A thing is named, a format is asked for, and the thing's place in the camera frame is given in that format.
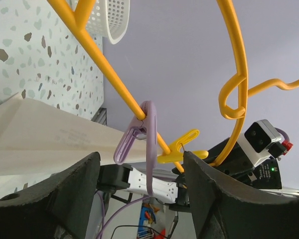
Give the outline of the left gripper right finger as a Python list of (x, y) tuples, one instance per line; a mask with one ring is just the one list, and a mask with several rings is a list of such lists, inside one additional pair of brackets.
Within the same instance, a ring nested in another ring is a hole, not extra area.
[(299, 198), (247, 186), (190, 151), (183, 163), (198, 239), (299, 239)]

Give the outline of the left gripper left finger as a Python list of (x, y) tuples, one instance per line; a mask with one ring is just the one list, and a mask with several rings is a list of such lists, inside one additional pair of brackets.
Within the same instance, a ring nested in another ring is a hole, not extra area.
[(0, 198), (0, 239), (83, 239), (101, 157), (87, 155), (33, 186)]

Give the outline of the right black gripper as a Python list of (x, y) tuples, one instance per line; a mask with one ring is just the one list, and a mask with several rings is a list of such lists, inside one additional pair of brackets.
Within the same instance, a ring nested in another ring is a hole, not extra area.
[[(216, 146), (208, 150), (207, 163), (212, 163), (224, 149), (229, 139), (225, 139)], [(242, 182), (247, 185), (251, 184), (249, 174), (255, 169), (245, 152), (242, 150), (238, 143), (235, 143), (233, 149), (222, 162), (221, 165), (215, 166), (215, 169), (222, 173)]]

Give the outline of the orange plastic hanger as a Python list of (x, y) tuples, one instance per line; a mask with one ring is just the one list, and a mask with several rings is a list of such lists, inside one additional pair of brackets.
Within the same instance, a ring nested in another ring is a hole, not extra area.
[(218, 107), (221, 88), (237, 71), (221, 13), (227, 7), (241, 27), (248, 86), (299, 79), (299, 0), (133, 0), (127, 34), (104, 45), (105, 76), (121, 80), (135, 103), (154, 102), (166, 144), (197, 128), (190, 148), (209, 149), (233, 130)]

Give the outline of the white underwear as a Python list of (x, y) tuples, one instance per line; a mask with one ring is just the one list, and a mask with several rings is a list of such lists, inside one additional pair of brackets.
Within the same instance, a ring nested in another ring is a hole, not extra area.
[(93, 152), (113, 164), (123, 132), (16, 94), (0, 104), (0, 176), (56, 173)]

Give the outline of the purple clothespin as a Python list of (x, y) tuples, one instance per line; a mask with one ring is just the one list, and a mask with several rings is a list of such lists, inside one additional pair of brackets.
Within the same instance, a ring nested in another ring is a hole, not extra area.
[(144, 119), (133, 117), (127, 130), (123, 134), (118, 146), (115, 149), (113, 160), (116, 164), (122, 165), (132, 148), (134, 141), (146, 141), (146, 187), (147, 193), (153, 196), (153, 170), (157, 165), (157, 120), (156, 107), (152, 101), (144, 101), (141, 110), (145, 113)]

